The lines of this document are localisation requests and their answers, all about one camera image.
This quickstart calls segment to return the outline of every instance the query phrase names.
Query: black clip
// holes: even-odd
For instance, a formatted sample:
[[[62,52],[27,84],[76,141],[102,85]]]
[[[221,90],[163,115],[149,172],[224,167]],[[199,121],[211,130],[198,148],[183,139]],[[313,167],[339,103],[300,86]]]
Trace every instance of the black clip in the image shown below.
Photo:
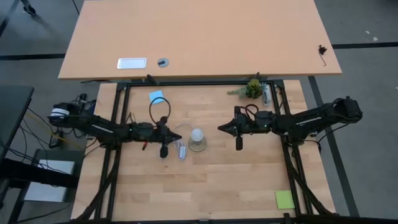
[[[147,82],[155,84],[155,86],[159,86],[160,82],[156,81],[152,75],[147,74]]]
[[[327,50],[328,50],[328,49],[327,49],[326,47],[322,47],[322,45],[319,45],[318,51],[319,51],[319,54],[320,54],[320,55],[325,54],[325,52],[326,52]]]
[[[319,52],[319,57],[321,57],[322,62],[323,62],[323,64],[324,64],[323,66],[326,66],[326,62],[325,62],[325,60],[323,59],[322,55],[325,54],[325,52],[326,52],[327,50],[328,50],[328,49],[327,49],[326,47],[322,47],[322,45],[319,45],[318,52]]]

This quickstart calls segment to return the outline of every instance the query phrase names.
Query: white label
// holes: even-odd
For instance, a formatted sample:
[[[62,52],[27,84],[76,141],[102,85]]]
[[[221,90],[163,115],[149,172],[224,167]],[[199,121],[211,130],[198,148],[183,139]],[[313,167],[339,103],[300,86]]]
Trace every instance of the white label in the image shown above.
[[[63,117],[63,115],[69,115],[69,111],[61,109],[61,108],[54,108],[51,111],[51,115],[50,116],[60,116]]]
[[[319,120],[319,119],[321,119],[321,117],[308,119],[306,121],[301,121],[301,122],[298,122],[296,125],[302,125],[302,124],[305,124],[305,123],[308,123],[308,122],[312,122],[312,121],[316,121],[316,120]]]
[[[93,124],[93,125],[92,125],[92,127],[94,127],[94,128],[98,128],[98,129],[100,129],[100,130],[103,130],[103,131],[106,131],[106,132],[109,132],[109,133],[113,133],[113,131],[111,131],[111,130],[108,130],[108,129],[106,129],[106,128],[103,128],[103,127],[99,127],[99,126],[97,126],[97,125],[95,125],[95,124]]]
[[[118,69],[143,69],[146,66],[146,58],[119,58],[118,61]]]

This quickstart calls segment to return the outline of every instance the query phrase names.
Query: black desk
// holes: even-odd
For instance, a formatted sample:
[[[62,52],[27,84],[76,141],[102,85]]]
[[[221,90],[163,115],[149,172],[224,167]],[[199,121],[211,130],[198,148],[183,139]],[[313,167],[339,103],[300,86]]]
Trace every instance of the black desk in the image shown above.
[[[76,188],[78,177],[5,158],[30,103],[33,87],[0,85],[0,208],[8,187],[24,188],[30,182]]]
[[[0,141],[10,146],[33,94],[31,86],[0,86]],[[0,144],[0,162],[7,148]]]

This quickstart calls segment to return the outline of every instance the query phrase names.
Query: blue sticky note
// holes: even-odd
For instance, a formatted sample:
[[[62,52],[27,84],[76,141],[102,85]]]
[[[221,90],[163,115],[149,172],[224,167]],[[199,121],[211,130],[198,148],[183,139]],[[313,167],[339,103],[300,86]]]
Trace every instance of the blue sticky note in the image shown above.
[[[153,92],[153,93],[149,93],[149,99],[150,99],[151,102],[152,102],[154,99],[156,99],[157,97],[164,97],[164,96],[163,96],[163,93],[162,93],[162,90],[158,90],[158,91],[155,91],[155,92]],[[163,99],[157,99],[157,100],[154,101],[154,104],[156,104],[156,103],[161,103],[161,102],[163,102],[163,101],[164,101]]]

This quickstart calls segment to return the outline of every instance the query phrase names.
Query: light wood desk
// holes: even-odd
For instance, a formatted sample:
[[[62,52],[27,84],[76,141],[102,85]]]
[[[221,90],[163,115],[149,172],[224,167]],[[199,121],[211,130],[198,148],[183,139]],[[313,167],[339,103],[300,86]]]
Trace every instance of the light wood desk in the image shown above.
[[[291,112],[306,110],[300,82],[284,83]],[[190,123],[202,128],[208,146],[203,152],[188,150],[186,159],[179,161],[173,144],[169,145],[169,156],[164,160],[159,157],[160,144],[148,144],[145,151],[139,142],[123,144],[113,220],[278,218],[285,212],[294,217],[293,210],[278,210],[275,201],[276,190],[290,190],[280,137],[272,133],[245,135],[243,150],[236,151],[234,138],[217,130],[217,126],[232,120],[236,105],[255,103],[260,110],[274,110],[273,106],[263,106],[260,99],[240,100],[226,94],[237,88],[237,85],[131,88],[127,112],[134,113],[137,122],[150,122],[148,94],[162,90],[172,107],[167,126],[173,129],[178,124]],[[115,91],[116,84],[100,86],[96,114],[111,119]],[[165,103],[152,107],[155,120],[167,112]],[[189,126],[174,131],[188,141]],[[334,211],[317,145],[306,142],[300,146],[300,152],[308,186],[327,209]],[[72,218],[79,216],[93,199],[103,159],[104,149],[97,149],[85,158]],[[104,196],[103,211],[108,197]]]
[[[325,46],[324,66],[318,54]],[[119,58],[146,58],[118,70]],[[168,58],[160,68],[158,59]],[[63,79],[339,75],[313,0],[85,1]]]

